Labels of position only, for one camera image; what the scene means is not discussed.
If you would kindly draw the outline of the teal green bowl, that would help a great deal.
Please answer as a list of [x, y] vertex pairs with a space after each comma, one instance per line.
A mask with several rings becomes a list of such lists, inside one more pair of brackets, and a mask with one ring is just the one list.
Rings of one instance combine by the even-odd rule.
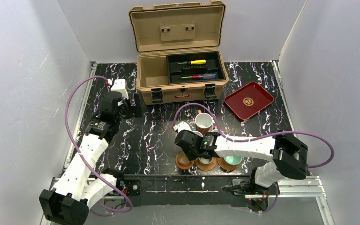
[[229, 165], [238, 165], [242, 161], [243, 157], [239, 156], [227, 156], [224, 160]]

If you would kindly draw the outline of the woven rattan coaster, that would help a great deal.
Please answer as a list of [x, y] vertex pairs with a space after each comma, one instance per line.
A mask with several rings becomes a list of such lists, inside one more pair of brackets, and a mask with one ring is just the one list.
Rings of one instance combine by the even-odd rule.
[[211, 171], [216, 167], [217, 160], [215, 158], [212, 158], [208, 164], [204, 164], [203, 162], [200, 161], [200, 159], [197, 158], [195, 160], [195, 164], [196, 164], [197, 168], [202, 171]]
[[239, 163], [235, 165], [227, 163], [223, 157], [217, 158], [217, 163], [225, 171], [234, 171], [239, 166]]

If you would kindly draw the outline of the small orange cup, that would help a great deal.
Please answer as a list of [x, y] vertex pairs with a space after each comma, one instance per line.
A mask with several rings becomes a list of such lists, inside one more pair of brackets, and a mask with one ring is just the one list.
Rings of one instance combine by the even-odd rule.
[[183, 151], [179, 152], [177, 154], [176, 158], [177, 158], [178, 164], [181, 166], [186, 166], [190, 163], [189, 159], [187, 158], [187, 156], [185, 155], [185, 153]]

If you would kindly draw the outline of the white cup floral pattern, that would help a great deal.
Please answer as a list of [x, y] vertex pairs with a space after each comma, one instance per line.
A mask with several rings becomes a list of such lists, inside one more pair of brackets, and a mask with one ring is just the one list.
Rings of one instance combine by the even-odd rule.
[[209, 113], [202, 112], [201, 110], [197, 111], [194, 122], [196, 130], [202, 135], [205, 135], [207, 132], [209, 132], [213, 126], [212, 116]]

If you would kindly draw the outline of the white cup dark outside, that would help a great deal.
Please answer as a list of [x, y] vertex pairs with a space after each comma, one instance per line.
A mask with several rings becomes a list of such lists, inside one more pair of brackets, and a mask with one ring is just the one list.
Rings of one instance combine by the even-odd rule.
[[203, 137], [203, 134], [200, 133], [199, 131], [193, 131], [193, 133], [196, 134], [196, 135], [199, 136], [199, 137]]

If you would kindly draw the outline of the small olive cup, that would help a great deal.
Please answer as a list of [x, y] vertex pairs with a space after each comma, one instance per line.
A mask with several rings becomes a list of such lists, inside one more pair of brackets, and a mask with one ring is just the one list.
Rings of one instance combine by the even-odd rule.
[[212, 163], [212, 161], [213, 161], [213, 158], [210, 158], [210, 159], [206, 159], [206, 158], [203, 158], [203, 157], [199, 158], [199, 162], [203, 166], [209, 166]]

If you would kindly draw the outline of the small white cup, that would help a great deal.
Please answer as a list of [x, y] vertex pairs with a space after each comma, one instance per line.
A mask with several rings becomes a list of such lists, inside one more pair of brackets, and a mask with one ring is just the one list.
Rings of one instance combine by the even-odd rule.
[[218, 129], [214, 129], [214, 130], [212, 130], [211, 132], [212, 132], [212, 133], [218, 133], [218, 134], [220, 133]]

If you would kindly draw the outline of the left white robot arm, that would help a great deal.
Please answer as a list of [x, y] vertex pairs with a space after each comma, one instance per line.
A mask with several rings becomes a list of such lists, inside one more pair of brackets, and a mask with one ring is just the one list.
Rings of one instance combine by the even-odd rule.
[[100, 158], [117, 134], [122, 120], [140, 118], [140, 97], [134, 94], [135, 105], [118, 91], [102, 96], [99, 109], [85, 129], [79, 150], [62, 177], [50, 190], [44, 189], [39, 201], [47, 220], [60, 225], [82, 225], [90, 207], [113, 190], [119, 171], [107, 169], [90, 184], [87, 180]]

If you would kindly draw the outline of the smooth wooden coaster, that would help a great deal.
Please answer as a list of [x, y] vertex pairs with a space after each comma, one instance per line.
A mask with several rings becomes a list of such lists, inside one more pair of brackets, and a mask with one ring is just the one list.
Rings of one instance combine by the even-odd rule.
[[177, 158], [175, 158], [175, 163], [176, 163], [176, 165], [177, 165], [180, 169], [182, 169], [182, 170], [188, 170], [188, 169], [190, 169], [190, 168], [194, 165], [194, 163], [195, 163], [194, 160], [189, 160], [189, 161], [190, 161], [190, 163], [189, 163], [188, 165], [186, 165], [186, 166], [181, 166], [181, 165], [178, 164]]

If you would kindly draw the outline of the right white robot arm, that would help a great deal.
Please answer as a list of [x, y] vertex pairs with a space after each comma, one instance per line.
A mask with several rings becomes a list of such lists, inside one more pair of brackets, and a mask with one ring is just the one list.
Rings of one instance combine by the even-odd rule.
[[308, 147], [287, 131], [253, 138], [225, 137], [217, 132], [207, 132], [200, 137], [192, 131], [182, 130], [174, 143], [189, 160], [225, 157], [265, 160], [267, 163], [251, 176], [252, 183], [264, 188], [284, 178], [303, 180], [307, 176]]

